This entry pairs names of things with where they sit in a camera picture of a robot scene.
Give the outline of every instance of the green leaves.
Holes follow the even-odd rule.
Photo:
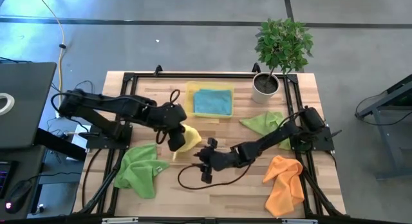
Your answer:
[[[271,54],[266,55],[265,62],[269,62],[271,58],[272,58]]]
[[[286,74],[292,70],[302,70],[308,61],[303,57],[311,54],[312,35],[306,33],[308,28],[303,23],[291,19],[272,21],[268,19],[261,24],[260,32],[256,35],[255,50],[259,53],[259,61],[269,69],[281,68]]]

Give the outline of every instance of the blue towel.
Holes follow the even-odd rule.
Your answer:
[[[193,95],[195,113],[231,115],[232,93],[230,90],[200,89]]]

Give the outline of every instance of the yellow cable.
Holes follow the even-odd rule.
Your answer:
[[[62,31],[62,44],[64,45],[64,30],[62,27],[62,24],[59,21],[59,18],[57,18],[56,14],[54,14],[54,12],[51,10],[51,8],[46,4],[46,2],[44,2],[44,0],[41,0],[44,5],[46,5],[46,7],[49,9],[49,11],[53,14],[54,18],[57,21],[57,24],[59,24],[60,29]],[[60,47],[60,55],[59,55],[59,61],[57,63],[57,68],[59,69],[59,90],[62,91],[62,58],[63,58],[63,48]],[[62,95],[59,96],[59,107],[62,103]]]

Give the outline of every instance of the orange towel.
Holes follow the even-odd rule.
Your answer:
[[[299,179],[302,169],[301,163],[297,160],[285,159],[282,156],[275,156],[272,159],[263,183],[277,176],[272,192],[265,204],[266,209],[273,216],[279,217],[293,212],[294,205],[304,200]]]

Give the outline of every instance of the white pot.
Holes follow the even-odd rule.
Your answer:
[[[275,90],[275,92],[270,93],[270,94],[266,94],[263,92],[260,92],[258,89],[256,89],[255,87],[255,79],[257,76],[259,75],[269,75],[269,73],[258,73],[257,75],[255,75],[255,77],[253,78],[252,81],[252,86],[253,86],[253,91],[252,91],[252,100],[259,103],[259,104],[264,104],[266,103],[278,90],[279,90],[279,80],[277,79],[277,77],[275,75],[272,75],[272,77],[276,80],[277,82],[277,89]]]

